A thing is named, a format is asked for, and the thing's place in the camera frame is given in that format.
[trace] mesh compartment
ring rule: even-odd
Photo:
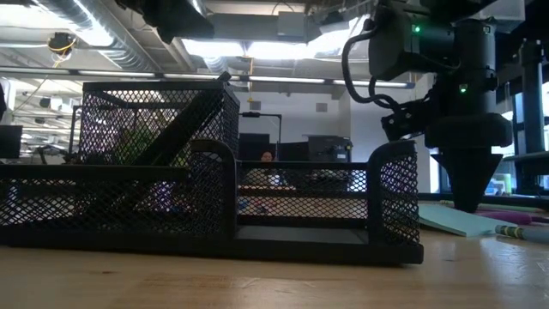
[[[51,166],[28,177],[2,178],[0,226],[197,237],[225,234],[222,164],[216,154],[192,154],[190,161],[194,164],[190,171]],[[51,179],[59,168],[70,169],[70,176]],[[95,179],[82,177],[91,174]]]
[[[194,139],[222,141],[236,154],[238,110],[238,100],[222,82],[87,83],[80,160],[186,167],[188,141]],[[157,140],[161,134],[167,138]],[[173,155],[154,162],[160,149]]]
[[[383,145],[367,164],[243,161],[238,214],[259,225],[365,228],[371,243],[418,245],[417,176],[413,142]]]

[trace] ceiling light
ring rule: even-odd
[[[69,134],[70,128],[42,128],[42,127],[25,127],[23,130],[27,132],[54,132],[54,133],[67,133]]]
[[[345,85],[345,81],[335,80],[335,85]],[[355,87],[368,87],[370,82],[368,81],[353,81]],[[376,87],[383,88],[408,88],[409,84],[407,82],[376,82]]]
[[[64,29],[63,19],[50,15],[38,6],[0,4],[2,26]]]
[[[56,74],[62,75],[62,74],[70,73],[68,70],[63,70],[63,69],[20,68],[20,67],[2,67],[2,72],[46,74],[46,75],[56,75]]]
[[[332,31],[312,40],[307,45],[308,58],[314,58],[318,53],[337,55],[347,42],[348,34],[349,30]]]
[[[154,73],[81,70],[86,76],[154,77]]]
[[[295,78],[295,77],[271,77],[271,76],[250,76],[250,82],[296,82],[322,84],[324,79],[320,78]]]
[[[219,76],[213,74],[164,74],[165,78],[172,79],[191,79],[191,80],[215,80]],[[239,76],[231,76],[231,81],[238,81]]]
[[[242,57],[244,55],[244,49],[238,42],[193,39],[182,39],[181,41],[189,54],[203,58]]]
[[[307,45],[303,43],[254,42],[247,56],[266,60],[288,60],[307,58]]]

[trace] black cable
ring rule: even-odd
[[[295,10],[293,10],[293,8],[290,6],[290,4],[288,4],[286,1],[279,1],[278,3],[276,3],[273,7],[273,10],[271,11],[271,15],[273,15],[275,13],[275,9],[278,8],[279,5],[281,4],[284,4],[286,5],[289,9],[292,10],[292,12],[295,12]]]
[[[370,97],[375,97],[376,96],[376,82],[377,82],[376,77],[374,77],[374,76],[370,77],[370,82],[368,83],[368,94],[370,95]],[[374,103],[377,106],[387,105],[386,103],[384,103],[380,100],[374,100]]]
[[[358,103],[366,104],[374,102],[376,103],[376,105],[382,108],[387,108],[393,110],[393,112],[398,112],[400,110],[398,102],[387,94],[376,94],[370,96],[369,98],[361,96],[355,89],[353,85],[353,79],[351,78],[351,70],[349,69],[349,53],[351,51],[351,48],[357,42],[373,38],[373,36],[376,34],[376,31],[377,29],[373,28],[370,32],[354,36],[350,38],[347,43],[345,43],[341,54],[341,68],[343,70],[343,80],[345,81],[345,87],[347,87],[349,95],[351,96],[351,98],[353,98],[353,100],[357,101]]]

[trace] wooden desk surface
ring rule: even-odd
[[[400,268],[0,247],[0,308],[549,307],[549,246],[423,232]]]

